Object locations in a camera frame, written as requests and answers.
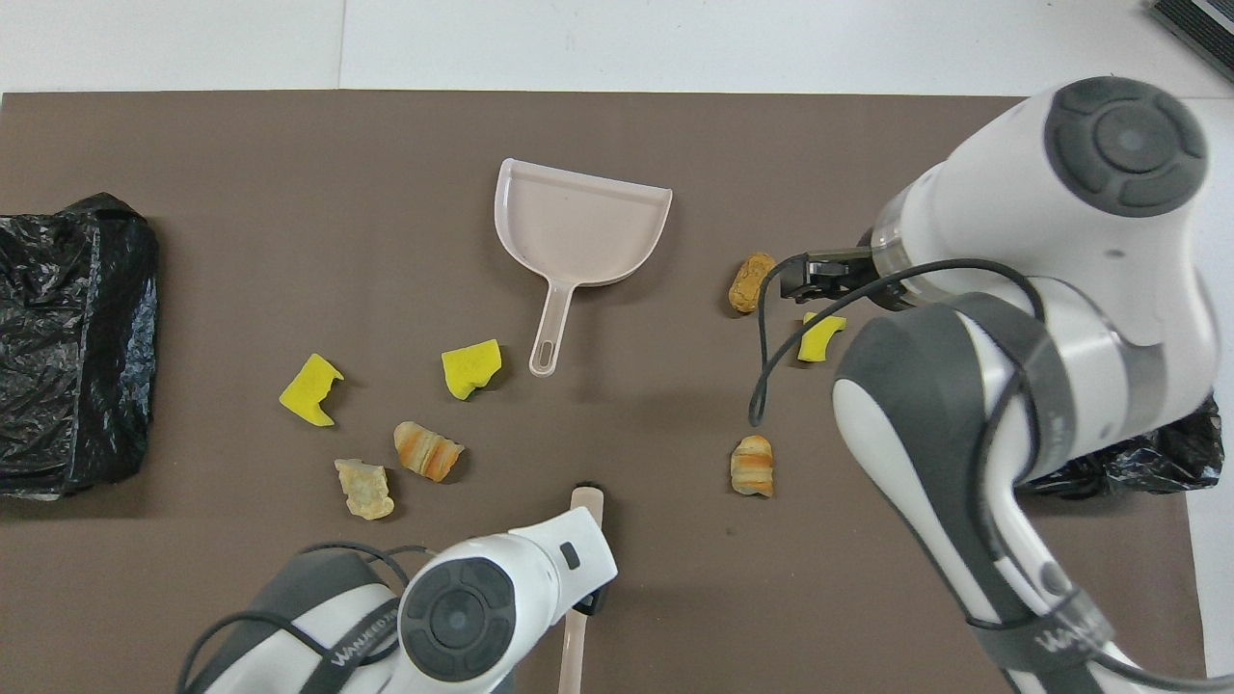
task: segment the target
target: wanfeed logo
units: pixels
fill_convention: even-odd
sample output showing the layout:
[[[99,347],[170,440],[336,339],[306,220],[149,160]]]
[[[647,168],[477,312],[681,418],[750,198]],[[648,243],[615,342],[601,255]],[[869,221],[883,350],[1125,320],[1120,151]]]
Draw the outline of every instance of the wanfeed logo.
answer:
[[[1041,630],[1033,637],[1037,645],[1050,654],[1066,651],[1079,645],[1081,648],[1096,650],[1099,643],[1107,640],[1104,633],[1104,621],[1098,615],[1087,615],[1081,622],[1069,624],[1058,629]]]
[[[390,611],[381,615],[373,624],[369,625],[354,641],[343,646],[342,648],[334,650],[334,657],[329,659],[331,664],[343,667],[358,653],[365,651],[365,647],[374,638],[385,638],[394,630],[395,617],[399,615],[399,608],[391,608]]]

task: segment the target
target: dustpan handle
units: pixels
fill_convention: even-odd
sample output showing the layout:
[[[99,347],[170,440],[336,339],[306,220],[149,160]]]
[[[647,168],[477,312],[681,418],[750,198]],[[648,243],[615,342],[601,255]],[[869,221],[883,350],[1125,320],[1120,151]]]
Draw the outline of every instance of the dustpan handle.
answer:
[[[548,296],[544,299],[544,311],[540,314],[540,326],[536,331],[536,343],[528,366],[533,375],[553,375],[557,370],[557,356],[561,353],[561,333],[565,331],[565,316],[570,312],[570,296],[574,286],[548,283]]]

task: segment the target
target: black strap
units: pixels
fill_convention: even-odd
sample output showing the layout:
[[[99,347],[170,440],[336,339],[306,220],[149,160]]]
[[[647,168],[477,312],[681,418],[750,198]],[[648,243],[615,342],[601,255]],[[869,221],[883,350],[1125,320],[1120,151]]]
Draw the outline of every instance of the black strap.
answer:
[[[390,598],[364,616],[322,656],[300,694],[338,694],[360,667],[360,661],[394,635],[399,624],[399,599]]]
[[[1076,589],[1050,614],[1014,625],[969,620],[986,654],[1002,669],[1058,672],[1091,661],[1114,637],[1097,605]]]
[[[1035,441],[1033,463],[1023,479],[1061,467],[1075,443],[1075,401],[1071,379],[1045,324],[990,294],[965,294],[948,305],[977,324],[1024,373]]]

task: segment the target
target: food scrap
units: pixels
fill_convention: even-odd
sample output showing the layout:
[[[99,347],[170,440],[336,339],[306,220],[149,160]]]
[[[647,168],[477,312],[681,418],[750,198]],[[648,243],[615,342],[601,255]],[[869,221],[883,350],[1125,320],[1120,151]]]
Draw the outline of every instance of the food scrap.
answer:
[[[399,451],[402,467],[433,482],[445,479],[464,449],[413,421],[405,421],[394,429],[394,447]]]
[[[775,491],[771,484],[774,462],[770,441],[759,435],[747,436],[737,445],[728,461],[733,489],[747,496],[750,494],[771,496]]]
[[[728,303],[743,314],[759,306],[759,289],[763,278],[775,267],[775,258],[766,253],[754,253],[737,270],[733,285],[728,288]]]
[[[363,461],[334,461],[338,482],[347,494],[347,510],[364,520],[376,520],[390,515],[394,499],[386,487],[385,468],[369,466]]]

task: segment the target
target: dustpan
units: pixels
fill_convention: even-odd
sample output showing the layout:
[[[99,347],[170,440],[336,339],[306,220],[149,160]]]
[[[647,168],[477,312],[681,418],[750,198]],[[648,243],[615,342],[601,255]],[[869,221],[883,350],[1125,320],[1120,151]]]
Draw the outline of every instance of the dustpan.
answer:
[[[673,191],[554,169],[501,163],[492,216],[497,238],[527,269],[548,280],[548,296],[528,367],[557,370],[570,298],[634,273],[655,249]]]

